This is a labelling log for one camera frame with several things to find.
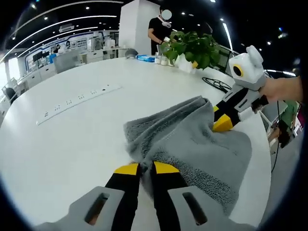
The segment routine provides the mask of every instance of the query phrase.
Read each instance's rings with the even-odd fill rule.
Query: desk
[[[202,74],[234,83],[210,68]],[[122,88],[36,125],[58,102],[106,84]],[[198,75],[125,58],[83,65],[41,82],[14,102],[0,128],[0,169],[8,195],[31,224],[60,219],[72,202],[104,186],[116,168],[131,161],[124,123],[198,95],[217,104],[224,93]],[[253,153],[230,218],[257,226],[270,192],[267,136],[259,114],[234,129],[250,137]],[[145,213],[135,217],[132,230],[156,230],[152,202],[144,194],[139,198],[138,210]]]

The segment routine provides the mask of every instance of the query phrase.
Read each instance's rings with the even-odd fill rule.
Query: ceiling light
[[[296,74],[292,73],[292,72],[287,72],[287,71],[283,71],[282,73],[286,74],[286,75],[290,75],[290,76],[296,76]]]
[[[79,18],[72,18],[72,19],[67,19],[67,20],[64,20],[64,21],[61,21],[61,22],[57,22],[57,23],[54,23],[54,24],[51,24],[47,27],[44,27],[36,32],[34,32],[33,34],[29,35],[28,37],[24,38],[23,40],[21,40],[19,43],[17,43],[15,46],[12,47],[12,49],[10,49],[0,60],[0,63],[5,59],[6,56],[8,56],[12,50],[14,50],[16,47],[18,47],[20,44],[22,44],[24,41],[28,40],[29,38],[31,38],[32,36],[34,36],[35,34],[47,29],[47,28],[50,28],[52,26],[55,26],[55,25],[58,25],[58,24],[61,24],[61,23],[66,23],[66,22],[70,22],[70,21],[74,21],[74,20],[78,20],[78,19],[84,19],[84,18],[116,18],[115,15],[93,15],[93,16],[85,16],[85,17],[79,17]]]
[[[97,26],[94,26],[94,27],[88,27],[88,28],[83,28],[83,29],[78,29],[78,30],[72,30],[72,31],[64,32],[64,33],[62,33],[62,34],[60,34],[60,35],[65,35],[65,34],[69,34],[69,33],[76,32],[76,31],[80,31],[80,30],[89,30],[89,29],[97,29],[97,28],[98,28]],[[41,42],[35,44],[34,46],[28,48],[28,49],[25,50],[23,53],[21,53],[17,58],[19,58],[20,56],[22,56],[24,53],[26,53],[28,50],[34,48],[35,46],[37,46],[37,45],[39,45],[39,44],[41,44],[41,43],[43,43],[43,42],[46,42],[46,41],[48,41],[48,40],[50,40],[50,39],[54,39],[54,38],[56,38],[56,37],[57,37],[57,35],[56,35],[56,36],[53,36],[53,37],[50,37],[50,38],[48,38],[48,39],[45,39],[44,41],[41,41]]]
[[[223,27],[225,28],[227,37],[228,37],[228,41],[229,41],[229,45],[230,45],[230,49],[233,50],[233,46],[232,46],[232,42],[231,42],[231,37],[230,37],[230,33],[227,27],[227,24],[223,23]]]

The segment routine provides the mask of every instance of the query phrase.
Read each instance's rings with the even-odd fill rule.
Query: black ceiling
[[[132,0],[119,0],[127,4]],[[184,28],[185,32],[200,30],[197,24],[208,23],[213,28],[213,36],[216,41],[226,47],[229,42],[222,26],[220,18],[228,25],[231,34],[233,49],[244,52],[245,46],[255,45],[262,49],[261,54],[264,58],[266,69],[291,70],[293,61],[298,57],[299,42],[297,40],[298,28],[301,26],[299,20],[300,7],[293,1],[292,4],[283,1],[265,0],[151,0],[159,5],[170,9],[173,13],[172,27],[177,30]],[[89,15],[115,15],[116,18],[91,18],[73,21],[78,28],[98,26],[99,29],[118,29],[120,21],[121,7],[119,3],[82,3],[55,10],[33,20],[28,25],[21,28],[16,34],[13,33],[19,26],[33,17],[65,4],[78,2],[77,0],[40,0],[39,2],[24,3],[6,2],[8,7],[2,7],[2,11],[10,9],[10,14],[2,12],[1,29],[2,50],[11,49],[30,34],[48,25],[61,22],[63,20],[89,16]],[[36,5],[36,9],[31,7],[31,3]],[[32,41],[43,41],[49,37],[59,34],[59,26],[48,28],[31,39],[25,41],[17,48],[29,48],[33,45]],[[278,39],[282,31],[288,33],[286,38]]]

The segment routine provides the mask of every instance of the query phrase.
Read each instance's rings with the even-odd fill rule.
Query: power strip
[[[51,119],[52,117],[64,112],[65,110],[71,107],[74,107],[80,103],[83,103],[97,96],[112,92],[120,88],[121,86],[119,85],[107,85],[97,90],[91,90],[89,92],[85,92],[84,94],[80,94],[77,97],[66,100],[63,103],[57,104],[52,109],[46,111],[42,116],[40,116],[39,120],[37,120],[37,125],[44,123],[45,121]]]

